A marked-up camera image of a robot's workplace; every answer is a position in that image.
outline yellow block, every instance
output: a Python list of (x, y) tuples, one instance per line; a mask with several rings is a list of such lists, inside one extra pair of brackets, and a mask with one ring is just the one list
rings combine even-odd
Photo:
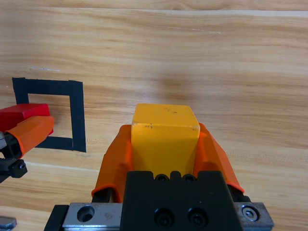
[(199, 133), (189, 106), (138, 104), (131, 129), (134, 170), (192, 174)]

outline wood grain surface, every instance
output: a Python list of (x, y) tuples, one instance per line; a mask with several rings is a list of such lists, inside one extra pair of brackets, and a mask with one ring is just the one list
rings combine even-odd
[[(91, 200), (103, 155), (137, 103), (189, 105), (227, 152), (246, 194), (265, 203), (274, 230), (308, 230), (308, 12), (23, 2), (0, 9), (0, 108), (15, 104), (12, 77), (82, 81), (87, 152), (25, 156), (28, 173), (0, 185), (0, 215), (17, 217), (17, 231), (42, 231), (55, 204)], [(172, 9), (153, 2), (143, 7)], [(263, 9), (305, 7), (267, 2)], [(71, 137), (67, 97), (29, 98), (48, 103), (55, 134)]]
[(2, 7), (306, 11), (306, 0), (2, 0)]

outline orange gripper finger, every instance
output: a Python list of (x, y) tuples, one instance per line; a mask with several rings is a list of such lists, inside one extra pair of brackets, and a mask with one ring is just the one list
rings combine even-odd
[(197, 143), (193, 174), (197, 177), (199, 171), (221, 171), (226, 183), (242, 191), (229, 162), (227, 154), (212, 137), (206, 127), (200, 124), (200, 135)]
[(18, 140), (21, 157), (23, 157), (24, 154), (47, 138), (53, 126), (54, 118), (52, 116), (32, 116), (6, 132)]
[(133, 170), (131, 125), (123, 125), (103, 157), (101, 170), (92, 196), (101, 190), (112, 188), (114, 202), (123, 202), (126, 175)]

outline black tape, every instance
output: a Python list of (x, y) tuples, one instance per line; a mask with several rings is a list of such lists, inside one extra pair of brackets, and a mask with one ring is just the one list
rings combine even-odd
[(37, 147), (87, 151), (82, 82), (13, 78), (13, 88), (17, 104), (29, 103), (28, 94), (68, 95), (73, 138), (49, 136)]
[(37, 148), (53, 148), (62, 150), (73, 150), (73, 139), (65, 137), (49, 136), (40, 143)]
[(73, 149), (86, 152), (85, 110), (83, 105), (82, 82), (68, 81), (69, 101), (71, 105), (71, 120), (73, 134)]

